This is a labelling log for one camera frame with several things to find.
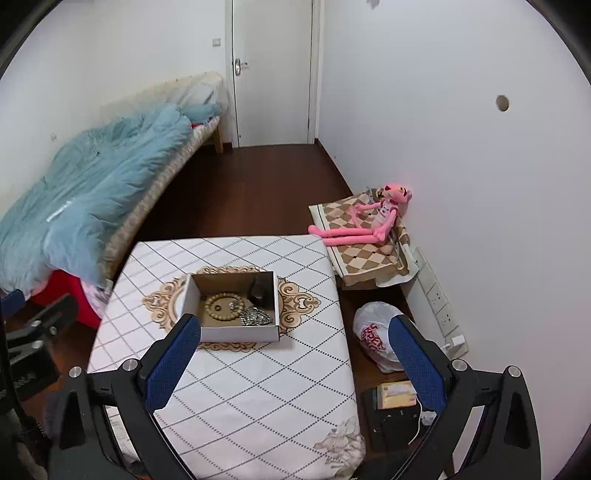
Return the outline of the white cardboard box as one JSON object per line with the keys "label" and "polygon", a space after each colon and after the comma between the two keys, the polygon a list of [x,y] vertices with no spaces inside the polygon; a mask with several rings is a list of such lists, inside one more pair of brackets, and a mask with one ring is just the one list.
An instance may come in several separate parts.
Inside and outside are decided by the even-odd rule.
{"label": "white cardboard box", "polygon": [[[247,299],[256,277],[273,281],[273,305],[257,308]],[[279,280],[276,273],[249,268],[202,269],[189,274],[174,313],[200,323],[202,343],[270,343],[280,340]]]}

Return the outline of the black wrist watch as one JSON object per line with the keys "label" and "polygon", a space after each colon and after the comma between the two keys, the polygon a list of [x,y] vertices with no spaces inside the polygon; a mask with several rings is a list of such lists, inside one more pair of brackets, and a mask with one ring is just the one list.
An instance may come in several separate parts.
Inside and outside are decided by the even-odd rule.
{"label": "black wrist watch", "polygon": [[247,299],[257,308],[270,308],[273,305],[273,281],[256,277],[247,291]]}

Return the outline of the yellow tissue box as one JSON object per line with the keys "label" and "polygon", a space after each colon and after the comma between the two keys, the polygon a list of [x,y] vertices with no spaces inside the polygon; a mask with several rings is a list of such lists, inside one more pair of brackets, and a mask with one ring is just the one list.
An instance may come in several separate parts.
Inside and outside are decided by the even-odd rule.
{"label": "yellow tissue box", "polygon": [[417,399],[417,391],[409,380],[377,386],[377,407],[380,410],[413,407]]}

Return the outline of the white plastic bag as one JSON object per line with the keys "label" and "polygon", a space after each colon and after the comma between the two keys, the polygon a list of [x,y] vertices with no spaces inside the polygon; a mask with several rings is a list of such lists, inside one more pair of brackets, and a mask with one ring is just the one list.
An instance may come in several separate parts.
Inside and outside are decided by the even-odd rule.
{"label": "white plastic bag", "polygon": [[401,313],[397,307],[377,301],[363,305],[353,317],[353,333],[370,359],[385,374],[404,371],[389,341],[390,322]]}

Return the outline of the red bed sheet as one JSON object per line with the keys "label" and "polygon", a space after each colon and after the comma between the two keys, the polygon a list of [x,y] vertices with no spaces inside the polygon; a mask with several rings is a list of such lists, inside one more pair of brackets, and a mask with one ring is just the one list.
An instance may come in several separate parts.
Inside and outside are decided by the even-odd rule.
{"label": "red bed sheet", "polygon": [[64,271],[51,273],[45,286],[32,297],[33,303],[49,306],[64,295],[72,296],[78,305],[76,320],[95,330],[98,329],[111,296],[110,288],[90,285]]}

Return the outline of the brown checkered cushion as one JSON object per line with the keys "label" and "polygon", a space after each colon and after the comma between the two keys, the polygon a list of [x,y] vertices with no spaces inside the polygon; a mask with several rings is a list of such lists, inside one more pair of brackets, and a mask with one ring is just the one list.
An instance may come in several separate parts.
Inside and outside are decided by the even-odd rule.
{"label": "brown checkered cushion", "polygon": [[402,223],[411,196],[406,188],[388,185],[308,208],[308,232],[324,242],[332,268],[346,287],[385,288],[418,274]]}

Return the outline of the patterned white tablecloth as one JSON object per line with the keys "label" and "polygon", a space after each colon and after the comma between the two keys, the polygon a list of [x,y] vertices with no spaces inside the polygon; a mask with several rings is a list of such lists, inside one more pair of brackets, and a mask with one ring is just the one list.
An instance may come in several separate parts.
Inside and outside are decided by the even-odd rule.
{"label": "patterned white tablecloth", "polygon": [[89,370],[142,356],[179,316],[189,277],[222,268],[276,274],[280,338],[199,345],[156,421],[200,479],[348,479],[366,448],[335,278],[315,236],[138,243],[104,310]]}

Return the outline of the light blue duvet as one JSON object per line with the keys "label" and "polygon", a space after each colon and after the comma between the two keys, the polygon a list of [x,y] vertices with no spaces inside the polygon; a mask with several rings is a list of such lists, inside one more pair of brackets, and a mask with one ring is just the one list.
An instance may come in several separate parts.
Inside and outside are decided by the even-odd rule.
{"label": "light blue duvet", "polygon": [[219,117],[216,104],[161,104],[75,136],[1,219],[2,290],[34,295],[58,270],[105,286],[117,232]]}

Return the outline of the pink panther plush toy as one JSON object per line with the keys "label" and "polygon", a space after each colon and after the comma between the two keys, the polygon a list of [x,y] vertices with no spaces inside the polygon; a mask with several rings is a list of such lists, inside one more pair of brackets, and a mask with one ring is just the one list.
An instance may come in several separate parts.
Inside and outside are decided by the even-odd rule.
{"label": "pink panther plush toy", "polygon": [[391,183],[379,189],[377,202],[356,204],[349,208],[353,227],[322,230],[308,227],[308,233],[322,238],[325,246],[337,247],[354,244],[384,245],[400,215],[400,209],[413,197],[410,188]]}

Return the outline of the bed with patterned mattress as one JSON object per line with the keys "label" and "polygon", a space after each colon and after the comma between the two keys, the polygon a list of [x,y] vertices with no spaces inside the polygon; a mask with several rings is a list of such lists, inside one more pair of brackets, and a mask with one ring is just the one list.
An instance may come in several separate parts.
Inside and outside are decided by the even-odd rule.
{"label": "bed with patterned mattress", "polygon": [[[162,83],[101,106],[101,118],[104,121],[112,121],[122,116],[139,113],[150,107],[169,103],[160,90],[160,84]],[[216,105],[180,106],[176,103],[173,104],[181,107],[187,113],[191,113],[199,107]],[[144,189],[140,200],[136,202],[134,208],[125,217],[122,225],[116,230],[106,245],[104,268],[107,279],[111,280],[114,278],[133,238],[148,213],[176,174],[184,167],[190,157],[197,152],[197,149],[205,143],[214,143],[218,153],[223,151],[221,143],[221,117],[221,114],[217,114],[209,117],[204,122],[195,122],[187,142],[167,160],[163,170],[148,181],[148,185]]]}

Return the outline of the white pillow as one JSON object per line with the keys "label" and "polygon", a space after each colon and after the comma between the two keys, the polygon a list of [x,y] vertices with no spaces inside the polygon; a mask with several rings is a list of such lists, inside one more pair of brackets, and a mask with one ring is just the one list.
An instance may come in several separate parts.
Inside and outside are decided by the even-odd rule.
{"label": "white pillow", "polygon": [[208,71],[166,81],[159,85],[169,103],[180,106],[216,104],[222,112],[228,110],[228,91],[224,79]]}

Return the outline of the white door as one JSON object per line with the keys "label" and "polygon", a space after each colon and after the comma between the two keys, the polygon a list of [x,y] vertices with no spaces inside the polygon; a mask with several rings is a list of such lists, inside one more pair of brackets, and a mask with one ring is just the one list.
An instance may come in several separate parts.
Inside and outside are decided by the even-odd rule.
{"label": "white door", "polygon": [[321,16],[321,1],[225,3],[235,146],[314,142]]}

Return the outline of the white wall power strip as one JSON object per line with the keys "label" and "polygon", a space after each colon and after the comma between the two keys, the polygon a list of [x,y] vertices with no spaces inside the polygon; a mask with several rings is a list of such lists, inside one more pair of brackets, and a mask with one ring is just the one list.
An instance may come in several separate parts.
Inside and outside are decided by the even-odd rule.
{"label": "white wall power strip", "polygon": [[[452,335],[465,334],[457,322],[451,304],[435,273],[419,247],[410,247],[412,263],[416,274],[402,285],[402,292],[412,314],[412,318],[419,331],[429,340],[442,348]],[[461,350],[464,357],[469,352],[465,337],[466,348]]]}

